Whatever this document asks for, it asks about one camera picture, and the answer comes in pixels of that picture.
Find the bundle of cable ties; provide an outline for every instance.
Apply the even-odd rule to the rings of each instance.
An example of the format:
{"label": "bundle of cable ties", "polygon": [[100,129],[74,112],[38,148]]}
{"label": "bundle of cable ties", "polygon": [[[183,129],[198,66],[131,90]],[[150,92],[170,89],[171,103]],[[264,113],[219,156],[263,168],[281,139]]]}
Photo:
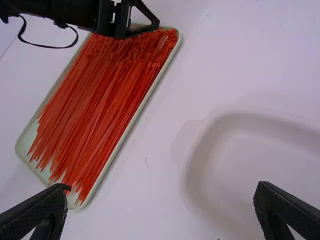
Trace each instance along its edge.
{"label": "bundle of cable ties", "polygon": [[30,162],[86,199],[177,43],[176,30],[134,38],[92,34],[38,116]]}

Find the table surface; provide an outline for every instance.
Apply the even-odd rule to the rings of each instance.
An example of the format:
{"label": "table surface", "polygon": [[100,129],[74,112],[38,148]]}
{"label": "table surface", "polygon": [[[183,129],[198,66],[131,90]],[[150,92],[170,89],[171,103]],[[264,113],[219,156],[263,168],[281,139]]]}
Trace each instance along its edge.
{"label": "table surface", "polygon": [[[320,122],[320,1],[145,3],[163,26],[180,30],[183,44],[89,205],[68,213],[61,239],[263,239],[258,221],[251,225],[256,235],[247,234],[190,200],[189,156],[224,106],[254,105]],[[143,18],[133,12],[132,21]],[[61,46],[73,34],[32,17],[24,38]],[[44,189],[15,155],[15,142],[87,34],[79,30],[77,46],[63,50],[16,39],[0,59],[1,212]],[[320,196],[300,187],[294,194],[319,207]]]}

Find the robotic arm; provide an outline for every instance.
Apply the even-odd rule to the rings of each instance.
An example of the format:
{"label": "robotic arm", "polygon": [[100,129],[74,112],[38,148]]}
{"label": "robotic arm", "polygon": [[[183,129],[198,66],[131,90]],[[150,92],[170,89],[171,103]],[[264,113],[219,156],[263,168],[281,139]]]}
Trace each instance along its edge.
{"label": "robotic arm", "polygon": [[[131,8],[136,7],[151,24],[130,29]],[[49,18],[60,28],[67,24],[113,38],[129,38],[158,29],[159,19],[142,0],[0,0],[0,19],[7,24],[9,17],[28,14]]]}

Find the black cable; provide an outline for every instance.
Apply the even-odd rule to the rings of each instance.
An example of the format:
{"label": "black cable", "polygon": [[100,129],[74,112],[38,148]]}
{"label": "black cable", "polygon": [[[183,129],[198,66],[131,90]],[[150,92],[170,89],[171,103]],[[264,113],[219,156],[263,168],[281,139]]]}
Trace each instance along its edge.
{"label": "black cable", "polygon": [[28,41],[26,41],[26,40],[24,40],[22,38],[22,34],[24,34],[24,32],[25,32],[25,30],[27,28],[27,21],[22,15],[19,15],[19,17],[22,18],[23,25],[21,27],[21,30],[18,33],[18,39],[21,42],[25,43],[25,44],[30,44],[30,45],[33,45],[33,46],[36,46],[36,47],[41,47],[41,48],[46,48],[46,49],[68,49],[68,48],[71,48],[74,45],[76,45],[78,40],[79,40],[79,35],[78,35],[77,30],[75,30],[72,26],[69,26],[69,25],[65,24],[64,28],[71,28],[76,34],[76,37],[75,37],[73,43],[71,43],[70,45],[67,45],[67,46],[48,46],[48,45],[41,45],[41,44],[35,44],[35,43],[28,42]]}

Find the tray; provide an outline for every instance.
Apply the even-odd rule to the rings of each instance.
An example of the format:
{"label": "tray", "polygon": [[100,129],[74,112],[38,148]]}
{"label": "tray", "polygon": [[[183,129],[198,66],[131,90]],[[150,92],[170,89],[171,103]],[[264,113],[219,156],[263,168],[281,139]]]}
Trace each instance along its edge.
{"label": "tray", "polygon": [[[163,30],[171,30],[174,29],[173,27],[161,27]],[[50,164],[41,172],[40,169],[36,169],[36,165],[37,162],[36,161],[32,161],[29,162],[30,160],[30,155],[27,156],[27,153],[33,143],[33,141],[36,138],[37,135],[37,128],[38,128],[38,122],[37,122],[37,117],[39,115],[39,113],[41,112],[42,108],[46,105],[46,103],[49,101],[49,99],[51,98],[51,96],[54,94],[54,92],[57,90],[58,86],[60,85],[61,81],[64,79],[65,75],[68,73],[70,67],[72,66],[73,62],[75,61],[75,59],[77,58],[78,54],[80,53],[84,43],[87,41],[87,39],[90,37],[91,34],[89,34],[86,38],[86,40],[83,42],[82,46],[78,49],[78,51],[75,53],[75,55],[73,56],[73,58],[71,59],[71,61],[69,62],[69,64],[67,65],[67,67],[64,69],[63,73],[61,74],[61,76],[58,78],[58,80],[56,81],[56,83],[53,85],[52,89],[50,90],[50,92],[48,93],[48,95],[45,97],[44,101],[42,102],[42,104],[40,105],[40,107],[37,109],[37,111],[35,112],[35,114],[33,115],[33,117],[31,118],[30,122],[27,124],[27,126],[24,128],[23,132],[21,133],[21,135],[19,136],[16,144],[15,144],[15,153],[16,155],[22,160],[22,162],[25,163],[25,165],[34,173],[35,176],[37,176],[37,178],[46,186],[49,186],[49,177],[51,175],[50,173]],[[160,72],[158,73],[157,77],[155,78],[153,84],[151,85],[150,89],[148,90],[147,94],[145,95],[144,99],[142,100],[139,108],[137,109],[137,111],[135,112],[132,120],[130,121],[129,125],[127,126],[127,128],[125,129],[123,135],[121,136],[119,142],[117,143],[117,145],[115,146],[109,160],[107,161],[107,163],[105,164],[103,170],[101,171],[99,177],[97,178],[97,180],[95,181],[92,189],[90,190],[88,196],[86,197],[86,199],[83,201],[82,204],[77,203],[75,204],[77,198],[78,198],[78,193],[77,192],[71,192],[68,196],[67,196],[67,200],[68,200],[68,208],[70,210],[79,210],[81,208],[83,208],[85,205],[88,204],[88,202],[90,201],[90,199],[92,198],[93,194],[95,193],[97,187],[99,186],[101,180],[103,179],[104,175],[106,174],[109,166],[111,165],[113,159],[115,158],[115,156],[117,155],[117,152],[119,151],[121,145],[123,144],[126,136],[128,135],[130,129],[132,128],[132,126],[134,125],[134,123],[136,122],[139,114],[141,113],[143,107],[145,106],[145,104],[147,103],[149,97],[151,96],[152,92],[154,91],[155,87],[157,86],[159,80],[161,79],[162,75],[164,74],[164,72],[166,71],[169,63],[171,62],[171,60],[173,59],[174,55],[176,54],[179,46],[181,45],[182,42],[182,37],[181,34],[179,33],[179,31],[177,31],[177,36],[178,36],[178,40],[177,43],[175,45],[175,47],[173,48],[172,52],[170,53],[168,59],[166,60],[166,62],[164,63],[162,69],[160,70]]]}
{"label": "tray", "polygon": [[253,204],[259,181],[320,208],[319,122],[231,104],[198,125],[184,181],[189,208],[233,233],[232,239],[264,239]]}

